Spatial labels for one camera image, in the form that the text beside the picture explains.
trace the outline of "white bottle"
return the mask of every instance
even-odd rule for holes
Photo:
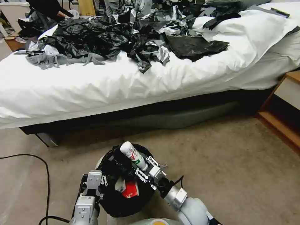
[[[120,147],[121,152],[126,155],[134,164],[136,164],[142,171],[148,168],[143,156],[134,148],[130,142],[125,142]]]

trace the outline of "white bedsheet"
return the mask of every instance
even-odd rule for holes
[[[73,64],[48,70],[29,64],[25,56],[12,54],[0,62],[0,128],[49,123],[225,90],[270,88],[280,74],[300,64],[299,32],[281,40],[300,24],[300,18],[294,16],[300,2],[269,4],[279,10],[284,7],[291,18],[243,11],[241,18],[224,21],[213,31],[203,31],[207,40],[230,42],[226,51],[196,62],[178,59],[170,52],[165,67],[152,62],[145,74],[124,52],[116,62],[104,66]],[[197,18],[193,29],[200,31],[209,19]]]

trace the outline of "wooden nightstand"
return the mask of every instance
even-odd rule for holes
[[[283,77],[261,106],[257,118],[300,154],[300,71]]]

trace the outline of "bed frame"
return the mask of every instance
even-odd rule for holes
[[[271,91],[272,89],[210,93],[20,129],[25,134],[35,134],[48,147],[58,146],[59,137],[63,133],[98,126],[179,129],[236,111],[237,108],[255,113]]]

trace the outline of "green label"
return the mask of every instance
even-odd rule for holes
[[[138,159],[137,161],[134,161],[134,164],[139,164],[141,161]]]

